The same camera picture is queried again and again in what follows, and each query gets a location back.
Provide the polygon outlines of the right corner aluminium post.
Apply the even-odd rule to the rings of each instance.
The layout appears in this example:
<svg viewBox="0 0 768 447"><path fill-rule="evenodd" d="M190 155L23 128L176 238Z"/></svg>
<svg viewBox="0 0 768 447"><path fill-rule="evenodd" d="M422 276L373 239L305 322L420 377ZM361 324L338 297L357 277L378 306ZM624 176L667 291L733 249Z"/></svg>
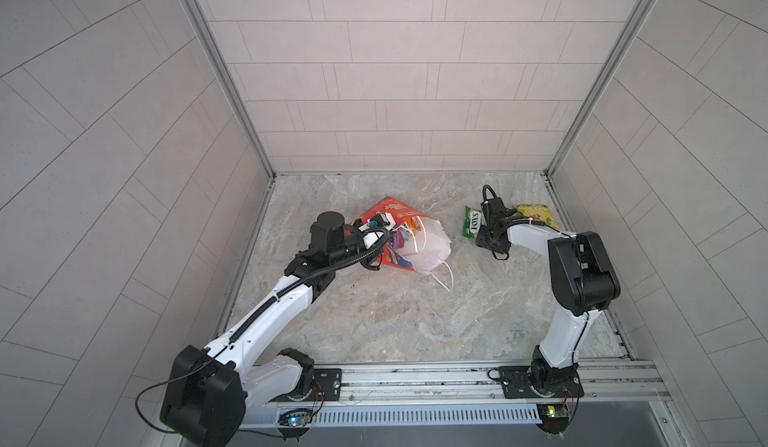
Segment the right corner aluminium post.
<svg viewBox="0 0 768 447"><path fill-rule="evenodd" d="M640 33L647 17L658 0L637 0L631 9L626 23L609 51L609 54L598 72L588 94L581 103L569 129L563 138L561 145L554 154L549 166L544 170L547 178L553 179L562 165L568 152L574 145L580 131L592 114L595 106L602 97L608 84L613 79L618 67L628 53L634 39Z"/></svg>

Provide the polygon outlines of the aluminium mounting rail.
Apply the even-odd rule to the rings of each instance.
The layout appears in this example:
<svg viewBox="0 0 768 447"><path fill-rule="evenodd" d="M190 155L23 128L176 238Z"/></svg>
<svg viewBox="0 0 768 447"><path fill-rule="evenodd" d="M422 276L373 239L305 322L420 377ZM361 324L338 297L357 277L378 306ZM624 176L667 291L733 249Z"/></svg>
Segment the aluminium mounting rail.
<svg viewBox="0 0 768 447"><path fill-rule="evenodd" d="M501 366L495 362L384 363L314 365L341 368L338 401L295 402L298 405L405 405L470 403L579 403L668 400L671 395L651 361L587 360L577 368L584 396L581 398L506 399L501 384L490 378Z"/></svg>

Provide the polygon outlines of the white perforated vent strip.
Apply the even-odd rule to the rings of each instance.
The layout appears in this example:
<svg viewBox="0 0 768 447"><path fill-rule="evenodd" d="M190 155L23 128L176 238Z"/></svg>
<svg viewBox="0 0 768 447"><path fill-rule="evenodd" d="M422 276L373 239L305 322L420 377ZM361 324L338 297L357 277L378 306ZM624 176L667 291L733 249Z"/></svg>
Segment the white perforated vent strip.
<svg viewBox="0 0 768 447"><path fill-rule="evenodd" d="M411 404L324 406L311 427L379 427L427 425L540 425L535 404Z"/></svg>

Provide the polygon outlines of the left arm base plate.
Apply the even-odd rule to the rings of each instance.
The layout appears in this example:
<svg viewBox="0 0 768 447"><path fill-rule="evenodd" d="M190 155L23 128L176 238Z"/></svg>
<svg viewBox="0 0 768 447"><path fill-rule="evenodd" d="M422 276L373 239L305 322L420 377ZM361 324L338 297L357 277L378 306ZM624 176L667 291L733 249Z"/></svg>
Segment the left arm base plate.
<svg viewBox="0 0 768 447"><path fill-rule="evenodd" d="M341 368L315 368L310 380L302 377L293 392L277 396L272 402L313 402L318 401L320 396L325 401L338 401L342 374Z"/></svg>

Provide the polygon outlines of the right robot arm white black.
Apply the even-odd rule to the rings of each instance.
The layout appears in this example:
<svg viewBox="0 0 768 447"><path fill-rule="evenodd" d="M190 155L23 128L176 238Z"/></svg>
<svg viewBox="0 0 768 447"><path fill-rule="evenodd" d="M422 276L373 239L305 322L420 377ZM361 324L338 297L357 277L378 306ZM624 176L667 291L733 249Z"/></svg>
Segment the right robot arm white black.
<svg viewBox="0 0 768 447"><path fill-rule="evenodd" d="M496 260L509 258L514 245L542 255L549 263L551 288L558 303L544 340L534 348L529 385L552 396L576 378L583 341L621 288L599 234L559 230L507 207L488 184L482 187L484 223L475 244Z"/></svg>

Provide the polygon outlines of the left corner aluminium post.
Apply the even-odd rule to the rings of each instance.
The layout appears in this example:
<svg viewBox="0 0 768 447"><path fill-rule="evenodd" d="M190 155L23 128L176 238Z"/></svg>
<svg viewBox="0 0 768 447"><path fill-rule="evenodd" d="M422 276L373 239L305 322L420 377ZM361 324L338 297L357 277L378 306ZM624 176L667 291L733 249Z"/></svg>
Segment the left corner aluminium post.
<svg viewBox="0 0 768 447"><path fill-rule="evenodd" d="M265 169L270 183L273 183L276 178L276 172L273 169L268 156L265 152L264 146L258 139L254 125L248 115L245 105L242 101L234 79L229 72L226 62L221 54L221 51L215 41L213 31L210 28L208 21L205 18L203 10L198 0L179 0L188 20L195 31L197 38L201 44L201 48L206 58L208 59L213 69L216 78L218 79L223 93L232 108L234 115L236 116L241 127L249 139L258 160L262 167Z"/></svg>

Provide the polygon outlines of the green Fox's candy packet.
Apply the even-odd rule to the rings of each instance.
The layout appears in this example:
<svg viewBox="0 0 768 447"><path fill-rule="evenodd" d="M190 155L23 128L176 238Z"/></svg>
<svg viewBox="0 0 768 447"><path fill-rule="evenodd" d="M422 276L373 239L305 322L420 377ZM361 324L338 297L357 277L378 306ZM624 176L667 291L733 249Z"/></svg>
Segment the green Fox's candy packet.
<svg viewBox="0 0 768 447"><path fill-rule="evenodd" d="M482 211L470 206L466 206L462 235L468 239L475 239L482 225L483 225Z"/></svg>

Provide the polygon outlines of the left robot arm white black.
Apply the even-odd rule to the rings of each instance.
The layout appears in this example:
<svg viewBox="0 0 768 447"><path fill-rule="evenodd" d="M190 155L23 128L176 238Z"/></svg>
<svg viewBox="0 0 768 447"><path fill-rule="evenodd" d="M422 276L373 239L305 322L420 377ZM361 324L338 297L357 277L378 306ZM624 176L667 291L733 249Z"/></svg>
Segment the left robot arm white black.
<svg viewBox="0 0 768 447"><path fill-rule="evenodd" d="M283 395L309 395L311 357L286 348L263 365L258 358L338 271L355 264L374 269L395 228L389 214L353 223L339 212L319 214L310 227L308 248L295 255L256 307L205 347L189 345L176 356L163 384L157 430L196 446L225 446L250 411Z"/></svg>

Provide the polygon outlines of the left green circuit board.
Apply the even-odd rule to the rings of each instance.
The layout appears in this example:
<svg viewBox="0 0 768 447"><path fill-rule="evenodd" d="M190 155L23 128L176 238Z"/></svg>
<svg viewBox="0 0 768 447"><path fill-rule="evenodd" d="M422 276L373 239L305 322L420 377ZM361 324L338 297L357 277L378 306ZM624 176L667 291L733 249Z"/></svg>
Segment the left green circuit board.
<svg viewBox="0 0 768 447"><path fill-rule="evenodd" d="M300 438L310 429L313 411L307 408L282 413L277 420L277 430L284 438Z"/></svg>

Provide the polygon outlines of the red paper gift bag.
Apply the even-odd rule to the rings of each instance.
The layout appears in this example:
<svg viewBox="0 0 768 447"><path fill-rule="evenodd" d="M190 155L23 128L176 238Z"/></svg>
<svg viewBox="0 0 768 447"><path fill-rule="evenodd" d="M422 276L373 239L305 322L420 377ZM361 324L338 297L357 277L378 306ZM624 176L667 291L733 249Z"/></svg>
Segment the red paper gift bag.
<svg viewBox="0 0 768 447"><path fill-rule="evenodd" d="M353 224L360 227L374 214L385 212L394 217L396 229L383 250L382 263L428 275L450 292L454 286L454 274L447 263L451 240L442 224L391 196L369 208Z"/></svg>

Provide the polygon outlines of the yellow snack packet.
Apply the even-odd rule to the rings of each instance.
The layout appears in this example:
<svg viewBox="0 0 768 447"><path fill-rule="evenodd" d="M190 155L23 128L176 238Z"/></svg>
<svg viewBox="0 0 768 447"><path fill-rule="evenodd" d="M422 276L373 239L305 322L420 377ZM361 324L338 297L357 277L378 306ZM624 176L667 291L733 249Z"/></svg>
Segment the yellow snack packet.
<svg viewBox="0 0 768 447"><path fill-rule="evenodd" d="M551 209L544 204L519 204L517 210L524 216L541 221L547 226L561 230L561 225L552 214Z"/></svg>

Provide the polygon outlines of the right circuit board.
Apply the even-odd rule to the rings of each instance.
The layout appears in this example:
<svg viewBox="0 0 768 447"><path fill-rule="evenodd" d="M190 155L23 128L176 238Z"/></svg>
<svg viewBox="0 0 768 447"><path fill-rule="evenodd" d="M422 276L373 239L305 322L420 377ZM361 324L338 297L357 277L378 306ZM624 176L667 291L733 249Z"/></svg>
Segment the right circuit board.
<svg viewBox="0 0 768 447"><path fill-rule="evenodd" d="M571 413L564 404L537 404L541 422L537 427L547 434L564 434L570 423Z"/></svg>

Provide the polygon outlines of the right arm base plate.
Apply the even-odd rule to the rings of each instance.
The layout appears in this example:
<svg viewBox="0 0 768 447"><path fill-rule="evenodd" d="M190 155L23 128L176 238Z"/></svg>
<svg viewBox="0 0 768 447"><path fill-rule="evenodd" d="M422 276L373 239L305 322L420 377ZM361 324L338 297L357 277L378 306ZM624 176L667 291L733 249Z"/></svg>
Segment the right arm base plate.
<svg viewBox="0 0 768 447"><path fill-rule="evenodd" d="M584 389L577 365L556 369L546 363L531 366L501 366L490 378L501 384L506 399L581 398Z"/></svg>

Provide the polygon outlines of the corner aluminium post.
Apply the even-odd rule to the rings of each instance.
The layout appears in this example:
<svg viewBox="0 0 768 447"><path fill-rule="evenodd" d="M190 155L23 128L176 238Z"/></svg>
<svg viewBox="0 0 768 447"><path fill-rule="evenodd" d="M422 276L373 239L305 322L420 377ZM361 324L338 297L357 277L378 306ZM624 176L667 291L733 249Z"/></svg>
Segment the corner aluminium post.
<svg viewBox="0 0 768 447"><path fill-rule="evenodd" d="M270 183L273 183L276 178L276 172L273 169L268 156L265 152L264 146L258 139L254 125L248 115L245 105L242 101L234 79L229 72L226 62L221 54L221 51L215 41L213 31L210 28L208 21L205 18L203 10L198 0L179 0L188 20L195 31L197 38L201 44L201 48L206 58L208 59L213 69L216 78L218 79L223 93L232 108L234 115L236 116L241 127L249 139L258 160L262 167L265 169Z"/></svg>
<svg viewBox="0 0 768 447"><path fill-rule="evenodd" d="M569 129L563 138L561 145L554 154L549 166L544 170L547 178L553 179L562 165L568 152L574 145L580 131L592 114L595 106L602 97L608 84L613 79L618 67L628 53L634 39L640 33L647 17L658 0L637 0L631 9L626 23L609 51L609 54L598 72L588 94L581 103Z"/></svg>

